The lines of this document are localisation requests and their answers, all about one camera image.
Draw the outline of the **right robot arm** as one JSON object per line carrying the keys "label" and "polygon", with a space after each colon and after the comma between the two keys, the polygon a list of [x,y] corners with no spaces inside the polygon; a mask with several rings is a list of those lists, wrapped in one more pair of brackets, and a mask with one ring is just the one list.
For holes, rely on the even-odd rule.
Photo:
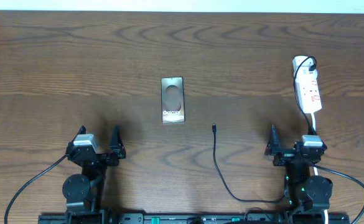
{"label": "right robot arm", "polygon": [[291,223],[328,223],[330,198],[333,183],[317,171],[311,172],[314,164],[321,161],[327,146],[314,130],[310,129],[302,140],[290,149],[282,148],[274,126],[264,154],[273,157],[273,165],[286,168],[284,194],[291,209],[286,220]]}

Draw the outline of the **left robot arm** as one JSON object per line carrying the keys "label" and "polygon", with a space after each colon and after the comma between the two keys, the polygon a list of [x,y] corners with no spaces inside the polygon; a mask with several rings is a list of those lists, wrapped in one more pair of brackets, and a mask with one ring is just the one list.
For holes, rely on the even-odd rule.
{"label": "left robot arm", "polygon": [[82,168],[63,183],[62,193],[66,198],[66,223],[112,223],[109,210],[101,207],[106,170],[116,167],[126,157],[119,127],[115,126],[110,138],[108,153],[98,153],[98,143],[93,134],[82,126],[67,145],[65,156]]}

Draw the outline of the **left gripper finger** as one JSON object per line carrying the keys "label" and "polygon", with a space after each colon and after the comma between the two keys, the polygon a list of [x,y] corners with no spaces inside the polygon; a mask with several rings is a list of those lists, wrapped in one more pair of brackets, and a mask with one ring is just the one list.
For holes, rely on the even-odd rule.
{"label": "left gripper finger", "polygon": [[86,128],[84,126],[81,126],[80,129],[78,130],[76,136],[74,137],[74,139],[77,138],[78,135],[80,134],[86,134]]}
{"label": "left gripper finger", "polygon": [[125,152],[124,144],[119,133],[119,126],[115,126],[111,135],[109,147],[113,152]]}

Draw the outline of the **Samsung Galaxy smartphone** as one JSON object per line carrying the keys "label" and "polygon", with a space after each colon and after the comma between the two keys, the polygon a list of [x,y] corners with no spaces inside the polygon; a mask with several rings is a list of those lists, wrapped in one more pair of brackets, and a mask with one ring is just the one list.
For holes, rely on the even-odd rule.
{"label": "Samsung Galaxy smartphone", "polygon": [[161,110],[163,123],[183,123],[185,121],[182,77],[161,79]]}

